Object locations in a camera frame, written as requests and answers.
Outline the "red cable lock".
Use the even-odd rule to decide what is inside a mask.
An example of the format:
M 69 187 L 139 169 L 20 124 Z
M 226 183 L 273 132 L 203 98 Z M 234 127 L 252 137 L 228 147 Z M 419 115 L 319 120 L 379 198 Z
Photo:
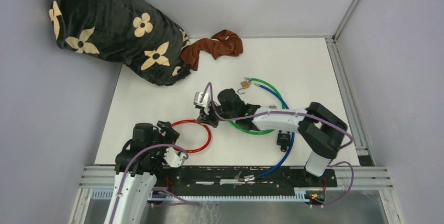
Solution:
M 180 121 L 172 123 L 171 126 L 175 127 L 175 126 L 178 126 L 178 125 L 181 125 L 181 124 L 197 124 L 197 125 L 202 126 L 207 131 L 207 140 L 206 140 L 206 142 L 201 147 L 199 147 L 199 148 L 188 149 L 188 150 L 186 149 L 185 151 L 188 154 L 190 154 L 190 153 L 199 153 L 199 152 L 205 150 L 206 148 L 208 148 L 208 146 L 210 145 L 210 143 L 212 141 L 213 135 L 212 135 L 212 132 L 211 132 L 210 128 L 207 125 L 199 123 L 195 119 L 184 119 L 184 120 L 180 120 Z

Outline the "green cable lock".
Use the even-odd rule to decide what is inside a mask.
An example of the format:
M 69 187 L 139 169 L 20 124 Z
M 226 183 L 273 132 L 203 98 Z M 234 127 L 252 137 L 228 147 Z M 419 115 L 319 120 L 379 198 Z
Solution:
M 250 80 L 251 81 L 251 85 L 254 84 L 268 92 L 270 92 L 272 95 L 274 95 L 276 98 L 278 98 L 281 102 L 281 107 L 283 109 L 288 109 L 288 106 L 286 104 L 286 102 L 283 100 L 280 92 L 270 83 L 258 79 L 258 78 L 254 78 L 254 77 L 245 77 L 245 80 Z M 235 127 L 237 130 L 243 132 L 243 133 L 247 133 L 249 135 L 267 135 L 272 133 L 274 130 L 261 130 L 261 131 L 253 131 L 253 130 L 244 130 L 243 128 L 241 128 L 238 124 L 236 124 L 234 121 L 230 121 L 229 122 L 233 127 Z

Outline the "blue cable lock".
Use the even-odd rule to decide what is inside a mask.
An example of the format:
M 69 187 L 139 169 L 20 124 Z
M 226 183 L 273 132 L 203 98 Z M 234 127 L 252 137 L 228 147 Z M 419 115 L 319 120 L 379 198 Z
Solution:
M 284 99 L 282 98 L 280 92 L 270 83 L 257 79 L 257 78 L 251 78 L 250 82 L 254 82 L 254 84 L 268 92 L 270 92 L 272 95 L 274 95 L 276 98 L 278 98 L 281 102 L 281 107 L 283 109 L 288 109 L 288 105 L 287 103 L 284 101 Z M 264 131 L 247 131 L 242 129 L 238 124 L 234 123 L 233 121 L 230 121 L 230 124 L 235 127 L 237 130 L 243 132 L 243 133 L 247 133 L 250 135 L 266 135 L 269 134 L 271 132 L 273 132 L 273 130 L 264 130 Z M 277 134 L 277 140 L 276 140 L 276 144 L 280 146 L 281 151 L 284 152 L 284 156 L 281 158 L 281 160 L 277 163 L 277 165 L 273 166 L 272 168 L 266 170 L 265 172 L 262 172 L 258 175 L 255 175 L 254 178 L 263 178 L 265 176 L 268 176 L 270 174 L 272 174 L 273 172 L 275 172 L 278 168 L 281 167 L 281 165 L 284 163 L 284 161 L 288 158 L 293 144 L 295 141 L 295 133 L 294 132 L 286 132 L 283 133 L 282 130 L 279 130 L 278 134 Z

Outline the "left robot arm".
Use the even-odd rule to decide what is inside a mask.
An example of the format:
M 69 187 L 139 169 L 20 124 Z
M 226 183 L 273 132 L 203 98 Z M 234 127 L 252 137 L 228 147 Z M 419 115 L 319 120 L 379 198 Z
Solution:
M 180 134 L 167 121 L 135 124 L 115 158 L 113 194 L 105 223 L 140 223 L 149 194 L 165 178 L 164 166 L 180 167 L 188 154 L 175 143 Z

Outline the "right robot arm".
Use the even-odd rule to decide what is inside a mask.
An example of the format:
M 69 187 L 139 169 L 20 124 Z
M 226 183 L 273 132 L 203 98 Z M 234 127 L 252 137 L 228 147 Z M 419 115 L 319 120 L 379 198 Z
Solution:
M 221 91 L 215 103 L 212 92 L 197 92 L 193 104 L 199 109 L 197 121 L 216 128 L 221 121 L 232 121 L 246 131 L 280 130 L 298 133 L 312 152 L 302 178 L 306 185 L 316 186 L 324 171 L 349 137 L 347 124 L 318 102 L 301 109 L 273 109 L 245 103 L 232 88 Z

